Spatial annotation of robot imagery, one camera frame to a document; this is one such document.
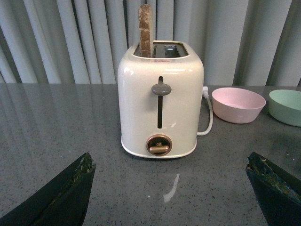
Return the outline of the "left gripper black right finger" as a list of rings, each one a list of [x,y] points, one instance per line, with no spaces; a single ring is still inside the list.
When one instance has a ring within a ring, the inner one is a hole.
[[[269,226],[301,224],[301,181],[253,152],[246,174]]]

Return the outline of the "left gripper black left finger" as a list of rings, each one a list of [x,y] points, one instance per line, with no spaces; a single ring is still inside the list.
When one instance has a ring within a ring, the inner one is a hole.
[[[96,165],[85,153],[34,195],[1,217],[2,226],[81,226]]]

